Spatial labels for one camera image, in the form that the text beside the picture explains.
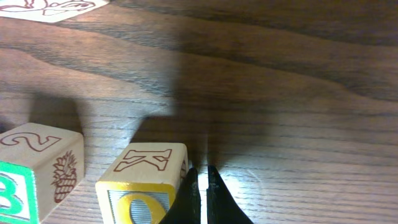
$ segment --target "dark wooden surface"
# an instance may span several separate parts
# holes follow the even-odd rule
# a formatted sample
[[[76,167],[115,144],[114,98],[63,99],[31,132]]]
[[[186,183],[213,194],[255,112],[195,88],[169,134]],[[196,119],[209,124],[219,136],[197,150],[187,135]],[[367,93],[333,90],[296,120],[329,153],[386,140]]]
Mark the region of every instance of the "dark wooden surface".
[[[398,223],[397,21],[373,0],[0,18],[1,131],[84,132],[86,177],[46,224],[101,223],[95,182],[130,141],[184,142],[202,204],[212,163],[255,223]]]

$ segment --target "wooden toy block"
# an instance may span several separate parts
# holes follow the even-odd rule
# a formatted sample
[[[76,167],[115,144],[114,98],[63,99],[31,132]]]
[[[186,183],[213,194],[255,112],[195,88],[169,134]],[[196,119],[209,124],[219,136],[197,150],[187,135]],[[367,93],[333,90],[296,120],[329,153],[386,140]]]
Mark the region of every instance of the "wooden toy block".
[[[182,143],[129,144],[96,183],[104,223],[159,223],[187,170]]]
[[[40,223],[83,175],[80,133],[27,123],[0,134],[0,223]]]

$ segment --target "paper card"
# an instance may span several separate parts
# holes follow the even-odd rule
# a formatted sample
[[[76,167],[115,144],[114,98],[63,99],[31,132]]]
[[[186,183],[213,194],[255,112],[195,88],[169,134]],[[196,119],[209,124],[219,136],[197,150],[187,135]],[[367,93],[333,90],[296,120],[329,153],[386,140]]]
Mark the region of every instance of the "paper card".
[[[59,22],[109,3],[109,0],[0,0],[0,16]]]

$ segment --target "wood grain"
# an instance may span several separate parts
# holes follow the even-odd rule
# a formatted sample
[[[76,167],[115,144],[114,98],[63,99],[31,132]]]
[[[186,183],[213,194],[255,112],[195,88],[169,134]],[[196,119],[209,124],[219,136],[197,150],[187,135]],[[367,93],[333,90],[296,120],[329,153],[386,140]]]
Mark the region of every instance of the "wood grain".
[[[188,146],[203,206],[215,164],[255,223],[398,223],[396,9],[118,0],[0,18],[0,130],[81,124],[85,180],[45,223],[101,223],[95,182],[145,141]]]

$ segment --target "green block border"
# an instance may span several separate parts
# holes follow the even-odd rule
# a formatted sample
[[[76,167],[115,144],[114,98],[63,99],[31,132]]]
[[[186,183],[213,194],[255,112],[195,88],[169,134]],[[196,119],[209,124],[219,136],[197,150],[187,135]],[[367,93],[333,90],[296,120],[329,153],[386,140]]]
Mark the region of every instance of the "green block border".
[[[9,172],[13,174],[23,175],[25,177],[27,201],[29,205],[30,220],[20,220],[18,218],[11,218],[0,213],[0,221],[9,222],[13,224],[39,224],[39,214],[37,212],[35,178],[33,171],[24,166],[11,164],[0,161],[0,171]]]

